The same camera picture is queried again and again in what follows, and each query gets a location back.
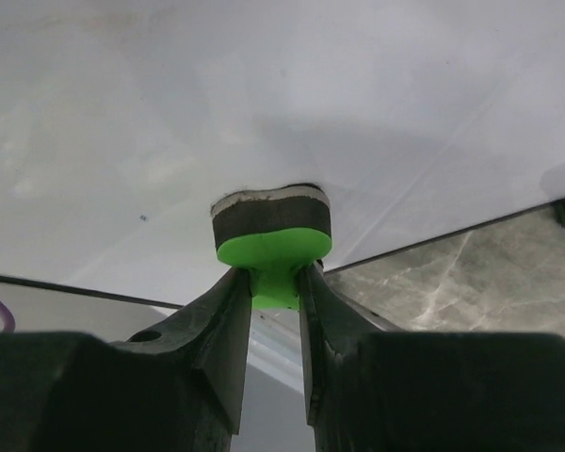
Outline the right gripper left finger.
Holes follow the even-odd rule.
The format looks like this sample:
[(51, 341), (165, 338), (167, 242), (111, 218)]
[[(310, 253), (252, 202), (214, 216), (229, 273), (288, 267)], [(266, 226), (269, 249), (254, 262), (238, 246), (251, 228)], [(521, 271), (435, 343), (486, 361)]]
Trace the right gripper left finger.
[(240, 428), (250, 276), (124, 342), (0, 333), (0, 451), (227, 451)]

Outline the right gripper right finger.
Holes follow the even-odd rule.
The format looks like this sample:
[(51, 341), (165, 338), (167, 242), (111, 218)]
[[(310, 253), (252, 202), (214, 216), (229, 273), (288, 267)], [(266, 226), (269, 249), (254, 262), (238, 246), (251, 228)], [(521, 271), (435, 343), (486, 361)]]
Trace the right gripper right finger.
[(299, 273), (307, 422), (319, 451), (565, 451), (565, 338), (385, 331)]

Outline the small black-framed whiteboard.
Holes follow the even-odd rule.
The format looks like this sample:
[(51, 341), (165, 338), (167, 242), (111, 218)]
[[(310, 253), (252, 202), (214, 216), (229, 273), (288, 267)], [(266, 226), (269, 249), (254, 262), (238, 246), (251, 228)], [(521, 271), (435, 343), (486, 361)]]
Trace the small black-framed whiteboard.
[(185, 302), (300, 182), (330, 268), (565, 196), (565, 1), (0, 1), (0, 274)]

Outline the green whiteboard eraser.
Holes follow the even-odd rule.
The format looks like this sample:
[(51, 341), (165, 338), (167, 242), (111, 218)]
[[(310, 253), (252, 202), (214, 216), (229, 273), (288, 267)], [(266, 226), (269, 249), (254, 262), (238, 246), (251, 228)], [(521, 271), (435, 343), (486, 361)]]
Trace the green whiteboard eraser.
[(252, 307), (299, 309), (298, 273), (332, 249), (331, 205), (313, 184), (241, 190), (210, 211), (218, 260), (250, 274)]

